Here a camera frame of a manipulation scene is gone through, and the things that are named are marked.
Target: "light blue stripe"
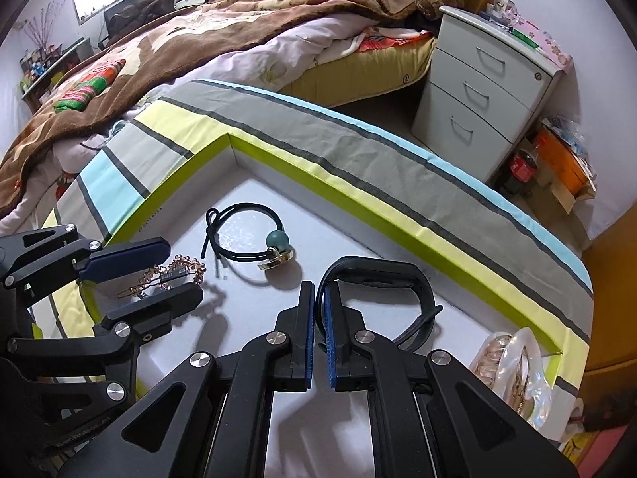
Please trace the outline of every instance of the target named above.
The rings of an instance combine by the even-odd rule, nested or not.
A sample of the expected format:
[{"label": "light blue stripe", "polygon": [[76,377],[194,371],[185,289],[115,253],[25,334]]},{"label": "light blue stripe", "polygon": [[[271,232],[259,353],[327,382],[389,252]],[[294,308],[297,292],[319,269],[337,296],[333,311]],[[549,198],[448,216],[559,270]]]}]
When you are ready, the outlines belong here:
[{"label": "light blue stripe", "polygon": [[117,231],[144,201],[104,151],[98,152],[84,167],[82,180],[110,233]]},{"label": "light blue stripe", "polygon": [[592,284],[590,282],[590,276],[588,275],[588,271],[586,270],[584,263],[580,259],[575,256],[571,250],[569,250],[564,244],[557,239],[551,232],[546,230],[542,225],[537,223],[536,220],[532,219],[528,215],[526,215],[523,211],[521,211],[517,206],[507,201],[503,196],[498,194],[495,190],[488,188],[488,186],[484,185],[484,183],[476,180],[473,176],[469,176],[463,170],[458,169],[457,167],[451,165],[448,162],[445,162],[443,159],[436,156],[434,153],[427,151],[422,147],[418,147],[415,144],[405,140],[404,138],[400,138],[395,134],[385,131],[384,129],[380,129],[380,127],[376,127],[370,125],[361,120],[357,120],[352,118],[351,116],[344,115],[342,113],[337,113],[333,110],[328,110],[327,108],[322,108],[321,106],[317,106],[312,104],[311,102],[307,102],[305,100],[300,100],[299,98],[289,97],[288,95],[280,95],[273,94],[267,90],[262,90],[260,88],[254,88],[252,86],[244,86],[243,84],[234,84],[233,82],[224,82],[217,81],[218,84],[224,84],[225,86],[230,86],[233,88],[244,88],[256,94],[263,95],[271,95],[272,97],[277,97],[281,100],[285,100],[287,102],[292,102],[298,106],[302,106],[304,108],[308,108],[309,110],[320,111],[328,116],[332,116],[339,120],[342,120],[346,123],[355,125],[360,127],[361,129],[367,130],[370,133],[374,133],[380,135],[392,142],[396,143],[403,149],[407,149],[408,151],[420,156],[425,159],[432,165],[438,167],[439,169],[445,171],[447,174],[451,174],[465,185],[470,186],[474,190],[476,190],[479,194],[481,194],[484,198],[488,199],[490,202],[495,204],[497,207],[501,208],[505,212],[509,213],[514,217],[514,219],[520,223],[524,228],[526,228],[537,240],[539,240],[544,246],[546,246],[555,256],[560,258],[563,263],[569,266],[572,271],[581,279],[584,284],[588,286],[588,289],[592,290]]}]

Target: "white drawer cabinet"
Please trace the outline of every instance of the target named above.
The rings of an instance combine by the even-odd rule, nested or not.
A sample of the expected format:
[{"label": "white drawer cabinet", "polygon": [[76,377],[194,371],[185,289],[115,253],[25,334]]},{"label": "white drawer cabinet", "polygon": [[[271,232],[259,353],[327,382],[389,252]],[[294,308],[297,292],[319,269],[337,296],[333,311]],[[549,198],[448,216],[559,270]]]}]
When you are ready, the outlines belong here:
[{"label": "white drawer cabinet", "polygon": [[563,72],[475,14],[441,10],[440,36],[412,134],[442,159],[486,182],[521,140]]}]

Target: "dried branch decoration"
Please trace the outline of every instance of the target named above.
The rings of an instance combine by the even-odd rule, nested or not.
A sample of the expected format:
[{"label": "dried branch decoration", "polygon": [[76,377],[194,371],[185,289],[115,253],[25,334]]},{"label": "dried branch decoration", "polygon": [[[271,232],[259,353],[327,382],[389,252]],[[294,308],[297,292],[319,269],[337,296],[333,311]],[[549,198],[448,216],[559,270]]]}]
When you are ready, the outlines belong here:
[{"label": "dried branch decoration", "polygon": [[30,20],[27,20],[27,25],[24,27],[24,32],[38,48],[46,48],[49,44],[49,36],[53,28],[53,23],[60,14],[60,9],[66,0],[54,0],[49,2],[47,8],[40,9],[39,19],[34,16]]}]

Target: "white duvet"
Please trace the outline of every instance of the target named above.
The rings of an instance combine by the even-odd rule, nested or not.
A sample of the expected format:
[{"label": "white duvet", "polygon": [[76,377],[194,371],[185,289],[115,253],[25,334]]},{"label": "white duvet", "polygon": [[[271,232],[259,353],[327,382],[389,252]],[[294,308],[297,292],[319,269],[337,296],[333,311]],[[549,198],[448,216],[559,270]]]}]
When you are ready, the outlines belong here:
[{"label": "white duvet", "polygon": [[[218,79],[278,92],[314,65],[355,51],[352,38],[359,37],[363,30],[375,24],[374,20],[350,13],[332,14],[302,23],[263,45],[221,55],[170,84],[154,88],[141,100],[141,108],[130,110],[123,118],[131,119],[149,103],[193,79]],[[327,49],[330,49],[329,55],[321,57]],[[95,146],[106,139],[107,132],[104,131],[103,135],[91,137],[88,143],[86,139],[77,139],[53,145],[31,173],[20,204],[0,220],[0,236],[41,227],[56,203],[56,181],[64,177],[64,172],[76,174],[84,169],[99,151]]]}]

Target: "orange box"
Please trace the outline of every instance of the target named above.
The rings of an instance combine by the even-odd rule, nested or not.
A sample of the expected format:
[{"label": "orange box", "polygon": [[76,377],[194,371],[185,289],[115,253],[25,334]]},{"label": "orange box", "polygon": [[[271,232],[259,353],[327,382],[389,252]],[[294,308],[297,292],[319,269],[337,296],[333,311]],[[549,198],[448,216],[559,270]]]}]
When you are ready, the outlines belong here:
[{"label": "orange box", "polygon": [[544,126],[540,128],[535,143],[540,157],[555,172],[569,192],[577,196],[588,182],[588,178],[571,149]]}]

